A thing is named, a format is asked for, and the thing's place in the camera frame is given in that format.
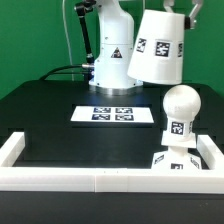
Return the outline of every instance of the black cable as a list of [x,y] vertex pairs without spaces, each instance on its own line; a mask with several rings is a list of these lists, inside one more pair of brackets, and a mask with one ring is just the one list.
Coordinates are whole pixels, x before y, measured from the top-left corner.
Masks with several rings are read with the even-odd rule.
[[56,72],[59,72],[65,69],[72,69],[72,68],[82,68],[82,65],[67,65],[67,66],[52,69],[46,75],[43,75],[42,77],[40,77],[39,80],[45,80],[48,76],[55,74]]

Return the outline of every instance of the wire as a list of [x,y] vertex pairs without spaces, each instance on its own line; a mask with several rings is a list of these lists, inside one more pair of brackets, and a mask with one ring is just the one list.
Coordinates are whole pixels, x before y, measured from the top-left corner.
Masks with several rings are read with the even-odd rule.
[[64,24],[66,42],[67,42],[67,46],[68,46],[69,61],[70,61],[70,64],[73,65],[71,43],[70,43],[70,39],[69,39],[68,27],[67,27],[67,21],[66,21],[65,3],[66,3],[66,0],[63,0],[62,1],[63,24]]
[[56,72],[63,71],[65,69],[72,69],[72,68],[82,68],[82,65],[67,65],[67,66],[52,69],[46,75],[43,75],[42,77],[40,77],[39,80],[45,80],[48,76],[56,74]]

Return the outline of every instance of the warning label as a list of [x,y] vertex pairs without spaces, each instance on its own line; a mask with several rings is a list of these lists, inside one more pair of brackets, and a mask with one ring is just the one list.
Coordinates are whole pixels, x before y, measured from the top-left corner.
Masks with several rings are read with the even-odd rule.
[[111,58],[122,58],[121,52],[120,52],[118,47],[115,49],[115,51],[112,54]]

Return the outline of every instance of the white plastic casing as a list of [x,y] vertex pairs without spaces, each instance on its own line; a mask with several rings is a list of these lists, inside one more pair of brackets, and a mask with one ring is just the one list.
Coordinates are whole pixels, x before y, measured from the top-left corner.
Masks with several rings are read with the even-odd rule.
[[136,80],[127,75],[133,51],[134,21],[117,0],[98,0],[100,20],[100,55],[95,60],[94,79],[90,85],[127,89]]
[[185,15],[145,10],[128,75],[145,82],[182,82]]

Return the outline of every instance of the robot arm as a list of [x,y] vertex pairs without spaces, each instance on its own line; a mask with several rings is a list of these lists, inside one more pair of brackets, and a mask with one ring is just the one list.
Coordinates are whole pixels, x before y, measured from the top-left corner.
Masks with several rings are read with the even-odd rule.
[[[99,15],[100,55],[94,62],[94,79],[89,83],[90,89],[110,95],[132,92],[138,86],[137,81],[127,75],[133,51],[134,20],[120,7],[118,0],[89,0],[77,4],[76,11],[81,9],[80,13],[77,12],[80,20],[93,6]],[[90,49],[88,38],[84,37],[84,40]]]
[[[173,12],[172,6],[174,6],[175,0],[164,0],[164,8],[167,12]],[[196,24],[196,16],[199,13],[204,0],[192,0],[192,3],[195,5],[193,10],[191,11],[189,17],[185,18],[185,28],[186,29],[194,29]]]

